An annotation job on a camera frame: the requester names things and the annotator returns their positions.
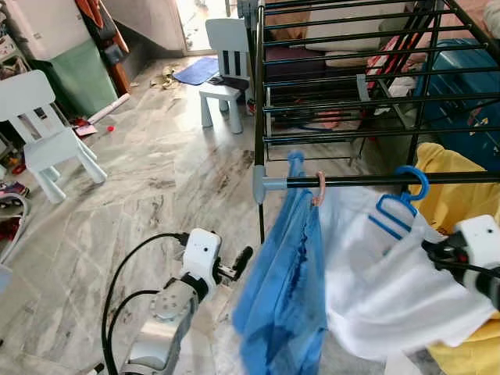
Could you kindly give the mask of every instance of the doorway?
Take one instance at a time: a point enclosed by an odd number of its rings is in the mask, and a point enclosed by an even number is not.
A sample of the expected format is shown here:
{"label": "doorway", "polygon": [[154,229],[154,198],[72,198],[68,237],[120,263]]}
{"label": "doorway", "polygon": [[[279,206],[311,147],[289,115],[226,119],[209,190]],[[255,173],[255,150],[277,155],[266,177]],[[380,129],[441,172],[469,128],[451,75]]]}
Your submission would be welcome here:
{"label": "doorway", "polygon": [[205,21],[237,16],[237,0],[176,0],[187,52],[211,50]]}

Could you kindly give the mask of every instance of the blue mat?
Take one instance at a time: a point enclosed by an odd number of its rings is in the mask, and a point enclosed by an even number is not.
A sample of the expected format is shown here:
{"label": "blue mat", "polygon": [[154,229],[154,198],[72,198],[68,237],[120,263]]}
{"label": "blue mat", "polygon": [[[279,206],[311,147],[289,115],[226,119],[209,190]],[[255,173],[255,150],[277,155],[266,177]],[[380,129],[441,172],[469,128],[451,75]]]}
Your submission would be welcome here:
{"label": "blue mat", "polygon": [[183,84],[193,84],[198,86],[219,71],[219,62],[214,57],[203,57],[193,65],[179,73],[174,73],[173,77]]}

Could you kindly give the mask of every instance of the clothes drying rack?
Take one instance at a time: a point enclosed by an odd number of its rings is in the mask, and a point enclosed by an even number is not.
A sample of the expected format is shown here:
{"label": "clothes drying rack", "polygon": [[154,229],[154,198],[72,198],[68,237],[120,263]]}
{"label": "clothes drying rack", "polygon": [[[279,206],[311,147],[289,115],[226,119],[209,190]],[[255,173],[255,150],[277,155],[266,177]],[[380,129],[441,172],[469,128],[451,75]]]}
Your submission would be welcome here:
{"label": "clothes drying rack", "polygon": [[[343,9],[366,5],[386,5],[403,3],[407,0],[309,0],[309,1],[283,1],[266,4],[259,1],[256,6],[257,26],[254,33],[255,44],[251,47],[252,58],[255,61],[255,165],[253,171],[253,193],[259,204],[259,226],[261,240],[264,240],[264,214],[263,202],[267,191],[284,190],[288,188],[316,188],[319,187],[318,177],[268,177],[266,175],[265,161],[269,161],[269,147],[274,145],[303,145],[331,142],[346,142],[356,138],[371,137],[394,137],[411,136],[407,164],[412,165],[415,159],[416,146],[421,134],[450,134],[470,132],[470,127],[457,127],[452,129],[434,129],[428,127],[429,121],[424,119],[424,108],[427,102],[432,101],[467,101],[480,100],[481,104],[476,107],[461,109],[457,113],[466,113],[475,108],[485,107],[500,102],[500,92],[481,92],[466,94],[429,95],[430,77],[435,74],[450,73],[479,73],[500,70],[500,46],[497,41],[489,38],[467,15],[455,0],[425,0],[416,2],[418,5],[414,12],[397,12],[391,14],[373,14],[370,16],[353,16],[344,19],[317,20],[298,23],[286,23],[278,25],[267,25],[266,17],[287,13],[320,12],[327,9]],[[441,17],[445,14],[454,14],[462,26],[441,27]],[[359,33],[348,35],[334,35],[330,37],[310,37],[303,39],[292,39],[283,41],[268,41],[265,38],[266,31],[289,29],[292,27],[309,27],[327,25],[334,23],[350,23],[367,20],[381,20],[405,18],[405,26],[396,31],[379,31],[373,33]],[[439,46],[438,34],[440,31],[468,30],[477,40],[477,45]],[[416,41],[423,33],[430,33],[430,45],[426,48],[417,48]],[[316,57],[301,57],[293,59],[266,59],[266,50],[274,46],[290,47],[298,45],[310,45],[315,43],[326,43],[335,41],[358,41],[367,38],[398,37],[397,45],[387,51],[365,51],[353,52],[347,55],[325,55]],[[405,72],[402,67],[412,53],[424,52],[427,61],[434,61],[435,56],[442,51],[482,49],[496,61],[497,66],[478,66],[467,69],[433,70],[432,63],[428,63],[421,71]],[[388,56],[387,61],[381,66],[371,69],[382,69],[378,74],[370,75],[366,66],[360,66],[361,70],[354,71],[352,68],[336,70],[334,76],[322,76],[317,78],[306,77],[290,80],[269,80],[267,70],[270,66],[281,64],[303,63],[308,61],[326,61],[351,59],[359,57]],[[397,77],[422,77],[423,89],[418,96],[392,97],[388,88]],[[296,102],[290,90],[301,92],[306,98],[304,102]],[[402,115],[400,105],[413,104],[417,107],[416,120],[414,124],[408,124],[408,120]],[[355,130],[332,130],[332,131],[302,131],[289,133],[276,133],[273,131],[271,117],[275,122],[283,120],[295,121],[297,123],[324,122],[321,113],[328,111],[355,110],[362,115],[353,117],[341,113],[337,116],[339,120],[368,120],[372,119],[375,109],[389,108],[397,116],[401,126],[398,128],[364,128],[361,126]],[[474,127],[474,132],[499,131],[500,124]],[[454,172],[454,173],[428,173],[431,184],[467,184],[500,182],[500,173],[492,171],[484,172]],[[375,186],[375,185],[401,185],[418,184],[419,181],[410,175],[361,175],[361,176],[326,176],[326,185],[333,186]]]}

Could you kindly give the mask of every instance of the marble floor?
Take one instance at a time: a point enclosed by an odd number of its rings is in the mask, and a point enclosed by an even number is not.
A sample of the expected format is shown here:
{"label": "marble floor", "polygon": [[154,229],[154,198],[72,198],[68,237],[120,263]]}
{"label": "marble floor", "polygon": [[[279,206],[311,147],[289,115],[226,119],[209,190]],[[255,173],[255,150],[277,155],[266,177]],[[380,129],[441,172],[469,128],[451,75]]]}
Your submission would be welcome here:
{"label": "marble floor", "polygon": [[[185,66],[192,59],[176,60]],[[9,375],[85,374],[102,361],[99,326],[102,303],[118,263],[142,240],[165,231],[203,227],[223,238],[221,256],[232,263],[246,245],[258,249],[257,208],[252,198],[253,118],[240,108],[244,133],[233,135],[217,103],[214,128],[202,129],[196,87],[149,88],[149,80],[172,61],[152,63],[136,81],[129,102],[98,124],[86,142],[109,179],[97,186],[76,162],[59,166],[58,185],[68,199],[52,205],[31,180],[33,211],[9,266],[13,280],[0,295],[0,373]],[[116,130],[107,132],[113,125]],[[340,152],[335,145],[307,152]],[[277,150],[284,154],[286,150]],[[311,161],[308,173],[357,174],[379,166],[368,145],[362,160]],[[269,175],[285,175],[273,162]],[[283,192],[268,194],[266,228],[280,208]],[[137,289],[161,288],[180,269],[182,247],[166,239],[150,244],[127,265],[115,289],[113,307]],[[230,312],[242,282],[220,286],[204,303],[182,344],[176,374],[245,373]],[[149,298],[138,298],[120,317],[115,357],[123,361],[141,325]],[[424,375],[441,373],[426,353],[413,358]],[[321,373],[381,375],[384,364],[345,353],[328,337]]]}

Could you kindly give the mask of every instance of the yellow cloth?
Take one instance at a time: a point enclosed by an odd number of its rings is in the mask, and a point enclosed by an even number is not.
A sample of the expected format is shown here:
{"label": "yellow cloth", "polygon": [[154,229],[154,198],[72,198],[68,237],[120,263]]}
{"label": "yellow cloth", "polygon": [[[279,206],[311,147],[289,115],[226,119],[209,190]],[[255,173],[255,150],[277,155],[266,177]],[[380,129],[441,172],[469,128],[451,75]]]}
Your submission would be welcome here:
{"label": "yellow cloth", "polygon": [[[425,173],[473,172],[484,170],[454,151],[433,143],[417,151],[416,167]],[[415,194],[418,186],[410,187]],[[429,195],[414,206],[427,222],[443,234],[453,232],[455,223],[489,214],[500,223],[500,184],[431,185]],[[496,313],[457,348],[434,345],[429,348],[447,375],[500,375],[500,313]]]}

